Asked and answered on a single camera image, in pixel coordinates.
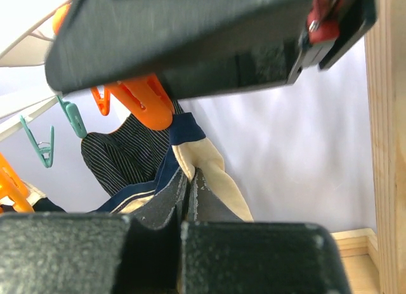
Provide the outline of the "orange clothes peg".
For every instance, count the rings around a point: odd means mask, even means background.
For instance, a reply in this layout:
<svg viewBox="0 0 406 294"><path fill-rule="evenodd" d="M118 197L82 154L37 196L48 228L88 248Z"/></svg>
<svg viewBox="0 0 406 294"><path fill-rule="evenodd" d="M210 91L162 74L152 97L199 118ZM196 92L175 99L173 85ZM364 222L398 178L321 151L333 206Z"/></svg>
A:
<svg viewBox="0 0 406 294"><path fill-rule="evenodd" d="M13 170L8 161L1 155L1 199L8 198L16 212L34 212L27 201L29 191Z"/></svg>
<svg viewBox="0 0 406 294"><path fill-rule="evenodd" d="M91 15L79 3L59 7L45 62L47 83L64 94L89 88L102 113L114 95L149 129L167 129L175 114L173 101L153 71L131 64L134 55L124 48L130 42L112 24L106 11Z"/></svg>

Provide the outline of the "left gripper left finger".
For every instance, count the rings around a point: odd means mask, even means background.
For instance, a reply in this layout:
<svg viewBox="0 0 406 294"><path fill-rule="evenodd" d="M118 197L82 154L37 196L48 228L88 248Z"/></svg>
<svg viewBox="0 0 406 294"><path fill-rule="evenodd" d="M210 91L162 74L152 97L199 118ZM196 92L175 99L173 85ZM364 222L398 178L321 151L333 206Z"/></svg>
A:
<svg viewBox="0 0 406 294"><path fill-rule="evenodd" d="M134 217L149 229L166 227L175 214L182 214L188 190L188 178L177 169L167 185L134 212Z"/></svg>

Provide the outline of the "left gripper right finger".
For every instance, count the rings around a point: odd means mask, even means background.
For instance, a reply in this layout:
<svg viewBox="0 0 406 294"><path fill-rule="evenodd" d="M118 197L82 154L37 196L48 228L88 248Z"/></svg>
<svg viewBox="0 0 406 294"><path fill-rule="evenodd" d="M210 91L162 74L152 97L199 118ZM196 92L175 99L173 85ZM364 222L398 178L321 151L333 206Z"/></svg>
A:
<svg viewBox="0 0 406 294"><path fill-rule="evenodd" d="M188 222L242 222L209 188L200 169L190 184Z"/></svg>

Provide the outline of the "white round clip hanger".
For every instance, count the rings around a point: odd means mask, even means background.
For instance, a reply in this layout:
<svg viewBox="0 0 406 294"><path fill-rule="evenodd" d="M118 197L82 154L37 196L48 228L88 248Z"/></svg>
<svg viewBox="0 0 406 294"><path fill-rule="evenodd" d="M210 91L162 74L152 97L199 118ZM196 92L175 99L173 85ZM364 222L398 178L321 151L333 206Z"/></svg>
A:
<svg viewBox="0 0 406 294"><path fill-rule="evenodd" d="M55 38L52 21L71 0L1 0L1 140L54 107L44 62Z"/></svg>

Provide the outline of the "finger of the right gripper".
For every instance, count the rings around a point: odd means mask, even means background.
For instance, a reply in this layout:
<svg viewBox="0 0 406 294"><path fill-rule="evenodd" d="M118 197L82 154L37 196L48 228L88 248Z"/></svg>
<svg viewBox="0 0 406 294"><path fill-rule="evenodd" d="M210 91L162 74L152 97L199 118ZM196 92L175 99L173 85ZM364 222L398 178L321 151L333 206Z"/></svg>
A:
<svg viewBox="0 0 406 294"><path fill-rule="evenodd" d="M291 85L376 20L376 0L72 0L46 80L68 94L156 74L173 99Z"/></svg>

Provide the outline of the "beige underwear navy trim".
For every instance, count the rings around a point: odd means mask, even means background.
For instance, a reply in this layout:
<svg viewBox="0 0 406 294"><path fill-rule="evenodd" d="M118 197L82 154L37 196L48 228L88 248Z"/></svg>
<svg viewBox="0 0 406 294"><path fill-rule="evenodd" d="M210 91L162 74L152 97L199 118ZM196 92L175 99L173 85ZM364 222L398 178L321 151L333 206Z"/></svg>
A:
<svg viewBox="0 0 406 294"><path fill-rule="evenodd" d="M174 157L180 166L179 169L188 178L188 190L182 211L188 207L190 184L195 170L200 169L209 188L233 213L242 221L251 222L253 220L242 193L235 181L225 171L223 157L206 137L191 113L181 113L173 117L173 122L169 127L169 139ZM155 195L129 202L125 201L115 210L105 213L134 214L138 208L150 201Z"/></svg>

